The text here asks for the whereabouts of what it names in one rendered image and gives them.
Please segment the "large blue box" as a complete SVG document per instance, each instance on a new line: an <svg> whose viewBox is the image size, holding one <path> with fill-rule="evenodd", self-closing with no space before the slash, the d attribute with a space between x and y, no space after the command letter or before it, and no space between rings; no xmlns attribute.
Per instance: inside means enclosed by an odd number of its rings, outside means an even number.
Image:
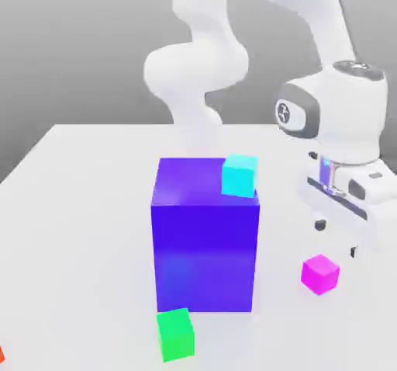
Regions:
<svg viewBox="0 0 397 371"><path fill-rule="evenodd" d="M258 196L221 192L222 158L161 158L150 204L157 309L249 313Z"/></svg>

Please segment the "small green cube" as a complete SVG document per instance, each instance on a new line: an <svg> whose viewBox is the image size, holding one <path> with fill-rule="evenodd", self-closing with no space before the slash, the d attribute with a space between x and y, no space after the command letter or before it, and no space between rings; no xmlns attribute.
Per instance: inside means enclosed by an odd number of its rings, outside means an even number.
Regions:
<svg viewBox="0 0 397 371"><path fill-rule="evenodd" d="M156 321L163 362L195 354L195 331L187 308L159 313Z"/></svg>

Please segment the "small cyan cube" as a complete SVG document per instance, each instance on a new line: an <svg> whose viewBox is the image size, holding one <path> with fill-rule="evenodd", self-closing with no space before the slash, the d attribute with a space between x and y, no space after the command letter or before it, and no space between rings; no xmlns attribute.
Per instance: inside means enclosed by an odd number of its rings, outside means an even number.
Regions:
<svg viewBox="0 0 397 371"><path fill-rule="evenodd" d="M221 193L253 198L257 185L258 157L230 154L222 166Z"/></svg>

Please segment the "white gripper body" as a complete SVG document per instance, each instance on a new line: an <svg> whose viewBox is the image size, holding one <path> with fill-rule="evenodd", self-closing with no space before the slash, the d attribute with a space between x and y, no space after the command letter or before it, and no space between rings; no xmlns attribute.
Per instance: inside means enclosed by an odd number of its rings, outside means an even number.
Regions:
<svg viewBox="0 0 397 371"><path fill-rule="evenodd" d="M359 203L347 197L335 196L323 189L312 177L299 183L299 194L327 226L342 231L351 245L360 248L386 248L386 203Z"/></svg>

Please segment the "small magenta cube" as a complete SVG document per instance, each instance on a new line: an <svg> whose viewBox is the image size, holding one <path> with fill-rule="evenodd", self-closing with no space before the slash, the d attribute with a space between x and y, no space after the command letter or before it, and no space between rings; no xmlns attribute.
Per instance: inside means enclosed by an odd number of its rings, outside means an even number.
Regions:
<svg viewBox="0 0 397 371"><path fill-rule="evenodd" d="M337 286L340 267L325 255L317 255L302 264L301 282L318 296Z"/></svg>

